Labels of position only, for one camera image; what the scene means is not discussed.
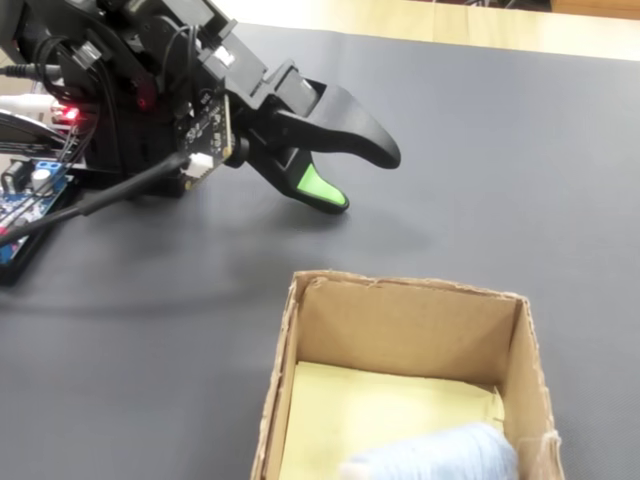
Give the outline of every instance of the cardboard edge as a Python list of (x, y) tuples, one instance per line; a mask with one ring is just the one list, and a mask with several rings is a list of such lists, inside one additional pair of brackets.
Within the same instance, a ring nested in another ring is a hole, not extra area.
[(298, 302), (301, 302), (302, 297), (307, 288), (317, 286), (323, 282), (340, 282), (349, 284), (366, 285), (371, 288), (382, 285), (402, 285), (417, 288), (431, 288), (434, 290), (446, 290), (454, 291), (458, 293), (467, 293), (471, 295), (482, 295), (493, 298), (504, 298), (511, 300), (523, 300), (525, 297), (510, 293), (510, 292), (498, 292), (486, 288), (473, 287), (463, 283), (451, 282), (441, 279), (416, 279), (405, 277), (367, 277), (364, 275), (357, 275), (355, 273), (339, 272), (334, 270), (309, 270), (303, 272), (296, 272), (294, 275), (294, 281), (298, 286)]
[(277, 407), (277, 400), (280, 396), (280, 389), (282, 384), (282, 369), (285, 359), (285, 351), (287, 348), (287, 342), (289, 340), (289, 332), (291, 330), (291, 319), (293, 318), (293, 312), (296, 309), (298, 302), (296, 301), (298, 283), (295, 276), (293, 283), (289, 287), (289, 295), (287, 297), (284, 314), (282, 316), (282, 324), (280, 327), (280, 334), (278, 337), (278, 343), (276, 345), (276, 354), (273, 371), (271, 372), (271, 380), (269, 383), (269, 390), (267, 391), (267, 397), (262, 411), (262, 418), (260, 419), (260, 430), (258, 434), (258, 446), (256, 449), (256, 456), (253, 460), (253, 466), (251, 468), (251, 479), (259, 480), (262, 477), (262, 471), (264, 468), (265, 459), (267, 457), (267, 447), (269, 444), (269, 438), (271, 436), (271, 429), (274, 419), (275, 410)]
[(527, 321), (527, 326), (529, 329), (529, 335), (531, 336), (531, 340), (533, 341), (533, 355), (534, 355), (534, 363), (533, 368), (538, 377), (538, 386), (540, 388), (540, 392), (542, 393), (542, 401), (544, 405), (544, 410), (547, 415), (546, 418), (546, 433), (539, 439), (540, 447), (538, 451), (538, 460), (541, 460), (545, 453), (548, 456), (548, 459), (552, 462), (552, 469), (554, 469), (557, 475), (548, 476), (548, 478), (557, 478), (559, 480), (565, 480), (564, 469), (562, 467), (562, 461), (560, 460), (560, 445), (562, 444), (562, 439), (555, 426), (555, 418), (553, 416), (553, 408), (551, 405), (551, 395), (549, 393), (549, 388), (547, 387), (547, 383), (544, 376), (544, 371), (542, 369), (542, 361), (540, 357), (540, 344), (538, 342), (538, 337), (536, 335), (535, 324), (533, 323), (533, 314), (531, 311), (531, 303), (529, 299), (526, 297), (521, 298), (521, 309), (524, 310), (524, 315)]

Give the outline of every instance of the white connector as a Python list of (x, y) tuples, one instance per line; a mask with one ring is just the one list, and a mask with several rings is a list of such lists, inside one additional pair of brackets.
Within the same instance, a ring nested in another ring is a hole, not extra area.
[(23, 95), (0, 95), (0, 110), (8, 110), (17, 115), (40, 119), (48, 122), (58, 101), (51, 95), (25, 93)]

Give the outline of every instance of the wire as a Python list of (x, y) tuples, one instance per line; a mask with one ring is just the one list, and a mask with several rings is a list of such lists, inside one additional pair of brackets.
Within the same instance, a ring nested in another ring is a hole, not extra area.
[(55, 85), (49, 75), (47, 75), (47, 67), (49, 59), (58, 53), (58, 49), (62, 43), (67, 41), (67, 37), (52, 36), (44, 39), (36, 47), (34, 52), (34, 60), (36, 67), (36, 75), (39, 81), (44, 85), (49, 94), (53, 95), (61, 103), (85, 103), (88, 98), (86, 95), (78, 95), (68, 87)]
[(193, 72), (195, 71), (194, 65), (194, 52), (197, 49), (196, 41), (198, 40), (198, 27), (192, 26), (189, 29), (189, 44), (187, 46), (187, 75), (188, 85), (191, 90), (191, 107), (197, 115), (200, 111), (200, 102), (198, 99), (198, 91), (193, 78)]
[(173, 48), (173, 45), (176, 43), (176, 40), (178, 39), (180, 34), (186, 32), (190, 28), (191, 27), (189, 25), (183, 25), (178, 30), (176, 30), (176, 33), (173, 34), (173, 36), (171, 37), (171, 40), (169, 40), (169, 43), (167, 44), (167, 49), (164, 51), (164, 58), (162, 59), (162, 72), (160, 74), (160, 84), (162, 85), (162, 88), (165, 91), (168, 90), (166, 86), (166, 81), (167, 81), (167, 62), (169, 61), (169, 54), (171, 53), (171, 49)]
[(40, 231), (44, 228), (52, 227), (53, 225), (62, 223), (80, 215), (91, 215), (98, 210), (138, 193), (140, 190), (157, 182), (162, 177), (184, 167), (188, 162), (188, 155), (176, 152), (157, 165), (154, 165), (148, 170), (145, 170), (144, 172), (141, 172), (118, 185), (108, 188), (107, 190), (103, 190), (88, 199), (80, 200), (71, 207), (59, 210), (58, 212), (47, 215), (35, 222), (9, 231), (5, 235), (0, 236), (0, 247), (14, 243), (22, 237)]
[(127, 177), (127, 167), (124, 163), (124, 158), (122, 157), (122, 152), (120, 150), (120, 133), (118, 130), (118, 106), (116, 104), (116, 97), (113, 88), (113, 80), (111, 75), (107, 71), (106, 66), (102, 61), (97, 61), (93, 65), (94, 70), (98, 74), (100, 78), (100, 82), (102, 84), (102, 89), (105, 95), (105, 101), (107, 103), (107, 108), (109, 109), (109, 120), (111, 123), (111, 134), (113, 137), (113, 150), (116, 154), (116, 159), (118, 164), (120, 165), (120, 173), (122, 178)]

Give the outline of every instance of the black cable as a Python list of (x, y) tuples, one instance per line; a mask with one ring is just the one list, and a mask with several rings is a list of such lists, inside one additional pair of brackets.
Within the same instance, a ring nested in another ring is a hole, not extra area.
[(200, 102), (198, 99), (198, 91), (196, 87), (195, 80), (193, 78), (193, 72), (196, 70), (196, 66), (194, 65), (194, 53), (197, 49), (196, 41), (198, 40), (198, 27), (192, 26), (189, 29), (189, 39), (187, 45), (187, 79), (189, 90), (191, 91), (191, 108), (193, 108), (194, 113), (197, 115), (200, 112)]
[(167, 88), (167, 62), (169, 61), (169, 54), (171, 53), (171, 49), (176, 43), (178, 37), (190, 28), (191, 27), (189, 25), (183, 25), (178, 30), (176, 30), (176, 32), (171, 37), (171, 40), (169, 40), (166, 50), (164, 51), (164, 58), (162, 59), (162, 72), (160, 73), (160, 85), (162, 85), (162, 88), (165, 92), (169, 90)]
[(47, 67), (49, 66), (50, 59), (58, 53), (58, 48), (67, 40), (67, 37), (53, 36), (46, 38), (38, 44), (34, 52), (36, 73), (38, 80), (44, 85), (47, 92), (54, 96), (59, 102), (71, 104), (85, 103), (87, 101), (86, 96), (78, 95), (68, 87), (55, 85), (47, 75)]
[[(0, 75), (10, 78), (26, 78), (27, 80), (40, 81), (42, 70), (38, 70), (38, 65), (30, 63), (26, 65), (7, 65), (0, 68)], [(62, 68), (58, 65), (46, 65), (44, 74), (52, 81), (62, 78)]]
[(113, 80), (109, 71), (102, 61), (97, 61), (93, 65), (94, 70), (100, 78), (102, 89), (105, 95), (107, 108), (109, 109), (109, 120), (111, 123), (111, 134), (113, 137), (113, 150), (116, 154), (116, 160), (120, 165), (120, 173), (122, 178), (127, 177), (127, 167), (120, 150), (120, 133), (118, 130), (118, 106), (116, 105), (116, 97), (114, 93)]
[(188, 155), (180, 152), (173, 153), (162, 162), (142, 173), (137, 174), (135, 177), (131, 177), (118, 185), (108, 188), (107, 190), (103, 190), (88, 199), (80, 200), (71, 207), (65, 208), (51, 215), (47, 215), (23, 227), (9, 231), (5, 235), (0, 236), (0, 247), (14, 243), (22, 237), (40, 231), (44, 228), (52, 227), (53, 225), (70, 220), (74, 217), (78, 217), (80, 215), (91, 215), (98, 210), (138, 193), (164, 176), (184, 167), (188, 162)]

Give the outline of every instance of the box flap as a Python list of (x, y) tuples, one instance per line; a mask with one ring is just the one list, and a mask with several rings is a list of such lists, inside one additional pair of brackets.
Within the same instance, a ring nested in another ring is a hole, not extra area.
[(489, 385), (504, 378), (513, 296), (442, 281), (302, 278), (300, 360)]

